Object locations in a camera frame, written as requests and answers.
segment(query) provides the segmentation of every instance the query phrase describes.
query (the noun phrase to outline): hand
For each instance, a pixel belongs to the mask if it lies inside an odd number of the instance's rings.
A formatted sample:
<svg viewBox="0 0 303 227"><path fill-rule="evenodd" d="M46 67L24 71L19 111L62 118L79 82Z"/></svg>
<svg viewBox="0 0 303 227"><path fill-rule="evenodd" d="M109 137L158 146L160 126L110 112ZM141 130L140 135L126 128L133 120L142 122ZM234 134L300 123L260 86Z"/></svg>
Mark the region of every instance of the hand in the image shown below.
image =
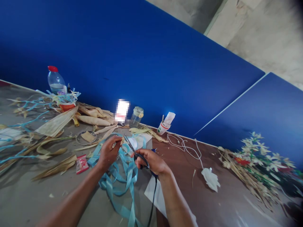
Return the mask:
<svg viewBox="0 0 303 227"><path fill-rule="evenodd" d="M121 147L121 140L122 137L112 136L102 145L100 158L97 163L99 168L107 171L111 164L116 161L118 151Z"/></svg>
<svg viewBox="0 0 303 227"><path fill-rule="evenodd" d="M156 153L154 153L152 150L139 149L139 150L136 150L136 153L143 155L143 157L146 159L146 161L149 164L150 170L153 171L156 175L159 175L162 173L167 173L170 171L170 168L165 163L165 161L162 158L160 158ZM143 165L143 166L146 165L145 161L143 161L143 159L140 157L137 158L135 163L136 163L136 166L138 167L138 169L140 169L140 165Z"/></svg>

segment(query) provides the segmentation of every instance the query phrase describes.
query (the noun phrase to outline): scissors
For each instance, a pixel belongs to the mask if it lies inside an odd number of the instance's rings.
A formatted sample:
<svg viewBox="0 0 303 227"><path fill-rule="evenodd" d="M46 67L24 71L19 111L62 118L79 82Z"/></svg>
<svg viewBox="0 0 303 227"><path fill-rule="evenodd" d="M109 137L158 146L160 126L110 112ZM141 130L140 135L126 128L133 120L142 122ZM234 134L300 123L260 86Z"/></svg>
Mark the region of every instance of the scissors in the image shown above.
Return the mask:
<svg viewBox="0 0 303 227"><path fill-rule="evenodd" d="M143 157L143 155L139 154L139 153L136 153L135 149L133 148L133 146L131 145L130 141L128 140L128 138L126 137L126 135L124 134L124 138L125 140L127 141L129 147L132 149L132 151L134 152L134 161L137 160L138 157L142 158L142 160L146 163L146 166L145 168L146 169L149 169L149 164L148 162L146 161L146 159Z"/></svg>

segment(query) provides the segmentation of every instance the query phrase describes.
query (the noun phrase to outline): bottle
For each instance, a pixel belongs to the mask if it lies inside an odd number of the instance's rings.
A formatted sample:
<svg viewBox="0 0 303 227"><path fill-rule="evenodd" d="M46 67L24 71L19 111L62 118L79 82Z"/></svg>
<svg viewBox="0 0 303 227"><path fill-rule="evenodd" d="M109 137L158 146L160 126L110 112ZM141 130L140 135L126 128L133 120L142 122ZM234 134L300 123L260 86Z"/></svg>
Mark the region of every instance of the bottle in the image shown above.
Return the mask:
<svg viewBox="0 0 303 227"><path fill-rule="evenodd" d="M143 115L144 115L144 109L142 109L141 107L135 107L133 115L130 119L129 127L137 128Z"/></svg>
<svg viewBox="0 0 303 227"><path fill-rule="evenodd" d="M58 69L55 66L48 66L48 84L50 85L51 92L55 95L58 92L64 92L65 82L62 76L58 73Z"/></svg>

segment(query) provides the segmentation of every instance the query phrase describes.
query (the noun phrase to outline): blue panel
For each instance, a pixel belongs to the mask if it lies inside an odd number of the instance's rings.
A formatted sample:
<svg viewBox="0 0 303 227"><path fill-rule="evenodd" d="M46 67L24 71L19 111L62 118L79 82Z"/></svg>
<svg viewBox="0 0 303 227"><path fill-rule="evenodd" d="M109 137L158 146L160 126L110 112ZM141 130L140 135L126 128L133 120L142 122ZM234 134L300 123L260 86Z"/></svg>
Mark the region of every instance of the blue panel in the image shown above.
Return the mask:
<svg viewBox="0 0 303 227"><path fill-rule="evenodd" d="M261 133L272 152L289 157L303 168L303 91L268 74L208 126L197 139L236 151L250 137Z"/></svg>
<svg viewBox="0 0 303 227"><path fill-rule="evenodd" d="M80 100L115 110L119 98L158 127L193 137L264 72L143 0L2 0L1 78L45 90L58 67Z"/></svg>

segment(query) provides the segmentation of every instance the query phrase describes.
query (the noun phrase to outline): glass jar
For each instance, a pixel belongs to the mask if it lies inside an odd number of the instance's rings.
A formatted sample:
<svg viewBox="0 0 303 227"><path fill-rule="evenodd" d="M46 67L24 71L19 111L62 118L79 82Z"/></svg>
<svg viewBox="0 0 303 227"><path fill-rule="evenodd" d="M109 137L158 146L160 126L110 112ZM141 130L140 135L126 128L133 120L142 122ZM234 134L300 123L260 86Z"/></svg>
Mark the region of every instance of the glass jar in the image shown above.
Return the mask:
<svg viewBox="0 0 303 227"><path fill-rule="evenodd" d="M144 109L142 109L141 107L135 107L133 115L130 119L129 128L137 128L143 115Z"/></svg>

